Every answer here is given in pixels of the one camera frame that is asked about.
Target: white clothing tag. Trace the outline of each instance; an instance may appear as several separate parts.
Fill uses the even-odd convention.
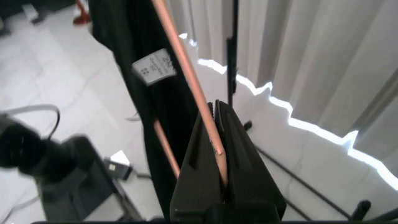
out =
[[[177,74],[166,49],[160,49],[134,62],[132,67],[147,85]]]

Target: curtain fold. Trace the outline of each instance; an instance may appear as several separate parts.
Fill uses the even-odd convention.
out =
[[[232,1],[169,6],[199,56],[226,65]],[[355,148],[387,164],[398,157],[397,11],[395,0],[240,0],[238,73],[272,82],[293,118],[340,137],[358,130]]]

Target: copper rod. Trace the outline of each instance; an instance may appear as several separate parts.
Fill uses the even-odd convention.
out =
[[[207,106],[205,95],[203,94],[203,90],[201,89],[201,86],[199,84],[198,77],[196,76],[189,56],[183,44],[181,43],[180,37],[177,33],[177,29],[175,27],[175,24],[173,23],[173,20],[170,16],[169,10],[167,9],[164,0],[152,0],[152,3],[154,4],[157,15],[159,16],[167,37],[169,38],[173,50],[178,58],[178,62],[180,62],[182,71],[185,75],[185,79],[187,80],[193,97],[197,103],[200,115],[203,119],[207,133],[209,135],[210,142],[215,151],[216,162],[218,165],[218,169],[220,170],[221,180],[223,181],[224,186],[226,186],[226,184],[228,183],[228,173],[225,150],[223,144],[221,143],[220,135],[218,134],[216,124],[214,123],[213,117],[209,111],[209,107]]]
[[[166,153],[167,160],[169,160],[169,163],[172,166],[172,170],[175,175],[175,178],[178,179],[178,177],[180,175],[180,167],[178,166],[178,163],[175,160],[172,148],[170,147],[170,144],[167,140],[166,134],[164,133],[162,125],[160,125],[160,121],[158,119],[155,120],[154,129],[155,129],[157,138],[159,139],[159,141],[163,147],[163,150]]]

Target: white floor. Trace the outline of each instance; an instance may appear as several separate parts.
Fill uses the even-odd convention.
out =
[[[12,35],[0,39],[0,108],[52,103],[61,109],[54,135],[63,140],[86,134],[102,156],[123,150],[138,172],[149,173],[141,122],[126,121],[135,112],[109,50],[95,41],[87,27],[73,27],[73,7],[38,25],[17,15],[8,22]],[[226,101],[226,77],[197,63],[197,48],[187,44],[208,101]],[[288,112],[268,100],[269,90],[253,96],[238,83],[234,108],[242,122],[253,121],[252,141],[325,194],[348,213],[363,199],[372,202],[366,218],[398,205],[398,193],[372,167],[347,156],[343,146],[287,124]],[[43,136],[55,121],[51,113],[19,116]],[[264,159],[281,192],[314,220],[344,220],[274,164]],[[14,170],[0,170],[0,218],[12,205],[37,194],[33,181]],[[145,219],[162,216],[151,181],[122,184]],[[6,223],[44,219],[39,202],[13,214]],[[288,207],[284,220],[302,220]]]

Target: black fabric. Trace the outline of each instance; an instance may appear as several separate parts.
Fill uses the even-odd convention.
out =
[[[176,179],[155,134],[154,119],[159,119],[181,166],[198,109],[150,1],[92,0],[89,6],[93,35],[113,51],[130,97],[140,114],[152,181],[164,217],[168,220]],[[146,86],[133,74],[131,65],[163,48],[170,54],[177,75]]]

